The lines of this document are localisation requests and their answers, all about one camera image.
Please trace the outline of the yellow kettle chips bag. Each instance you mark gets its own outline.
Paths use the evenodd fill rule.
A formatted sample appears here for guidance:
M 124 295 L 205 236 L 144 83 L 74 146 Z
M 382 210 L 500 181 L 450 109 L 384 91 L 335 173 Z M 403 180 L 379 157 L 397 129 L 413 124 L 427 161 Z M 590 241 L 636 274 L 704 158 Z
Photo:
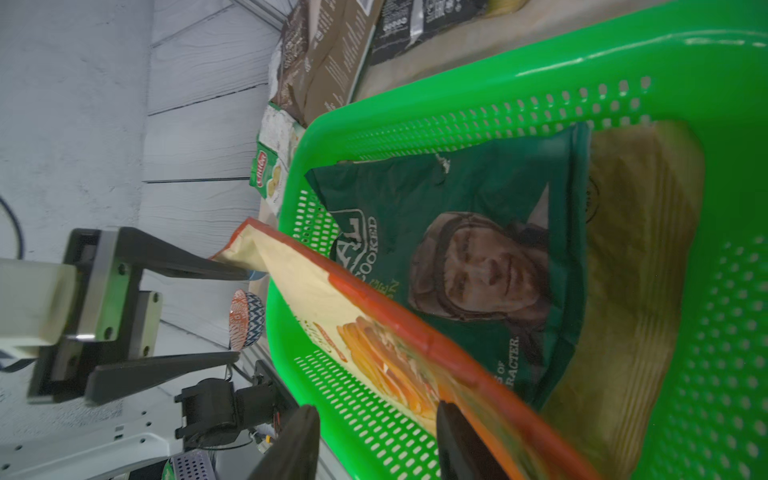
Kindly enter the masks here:
M 681 121 L 595 132 L 587 302 L 542 416 L 605 479 L 627 479 L 674 354 L 705 155 Z

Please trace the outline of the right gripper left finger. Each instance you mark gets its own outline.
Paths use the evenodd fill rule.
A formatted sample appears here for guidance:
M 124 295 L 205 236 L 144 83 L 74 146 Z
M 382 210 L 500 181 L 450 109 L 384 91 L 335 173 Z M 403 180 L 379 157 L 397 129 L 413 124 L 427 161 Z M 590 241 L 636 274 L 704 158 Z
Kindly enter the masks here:
M 247 479 L 314 479 L 319 459 L 320 426 L 318 410 L 311 405 L 301 406 Z

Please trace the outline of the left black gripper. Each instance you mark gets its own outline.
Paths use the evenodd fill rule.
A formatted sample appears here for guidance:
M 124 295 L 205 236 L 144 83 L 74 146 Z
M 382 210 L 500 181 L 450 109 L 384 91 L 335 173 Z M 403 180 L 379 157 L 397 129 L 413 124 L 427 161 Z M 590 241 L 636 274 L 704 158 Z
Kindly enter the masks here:
M 236 363 L 236 351 L 131 356 L 135 330 L 147 314 L 139 304 L 143 270 L 170 278 L 250 280 L 252 270 L 199 257 L 134 227 L 71 231 L 64 265 L 77 269 L 74 302 L 60 340 L 43 347 L 27 390 L 30 404 L 83 398 L 101 406 L 177 377 Z

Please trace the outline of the dark green Real chips bag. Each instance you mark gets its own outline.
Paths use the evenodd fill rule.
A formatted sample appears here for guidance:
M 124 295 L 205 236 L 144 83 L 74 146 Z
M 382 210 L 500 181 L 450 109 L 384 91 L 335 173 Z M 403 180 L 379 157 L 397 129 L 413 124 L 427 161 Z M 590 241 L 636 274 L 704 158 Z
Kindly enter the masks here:
M 591 133 L 315 167 L 331 258 L 464 349 L 534 409 L 578 343 Z

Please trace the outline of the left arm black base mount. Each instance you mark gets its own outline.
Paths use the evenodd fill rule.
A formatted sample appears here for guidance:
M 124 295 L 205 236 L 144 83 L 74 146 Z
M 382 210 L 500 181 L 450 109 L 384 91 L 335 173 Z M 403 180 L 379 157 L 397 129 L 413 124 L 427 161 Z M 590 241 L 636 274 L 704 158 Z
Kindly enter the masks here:
M 229 447 L 240 433 L 269 425 L 279 434 L 299 405 L 274 368 L 255 363 L 250 384 L 236 388 L 224 378 L 209 378 L 184 388 L 174 402 L 181 406 L 182 426 L 175 437 L 183 450 L 218 450 Z

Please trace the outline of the red Lerna chips bag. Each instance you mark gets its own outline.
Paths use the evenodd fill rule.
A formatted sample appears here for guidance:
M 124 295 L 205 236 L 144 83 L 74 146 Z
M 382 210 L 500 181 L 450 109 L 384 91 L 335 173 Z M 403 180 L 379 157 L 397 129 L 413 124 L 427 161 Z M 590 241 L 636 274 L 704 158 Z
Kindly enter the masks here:
M 306 245 L 246 220 L 216 260 L 268 274 L 266 330 L 291 394 L 356 479 L 442 479 L 440 401 L 455 404 L 508 479 L 595 470 L 515 394 L 414 314 Z

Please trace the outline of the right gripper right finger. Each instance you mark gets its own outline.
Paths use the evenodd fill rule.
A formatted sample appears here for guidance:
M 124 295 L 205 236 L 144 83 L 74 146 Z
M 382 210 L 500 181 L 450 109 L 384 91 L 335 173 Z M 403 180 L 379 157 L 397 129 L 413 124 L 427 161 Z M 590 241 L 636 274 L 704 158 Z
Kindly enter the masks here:
M 501 465 L 455 404 L 440 401 L 436 433 L 442 479 L 508 479 Z

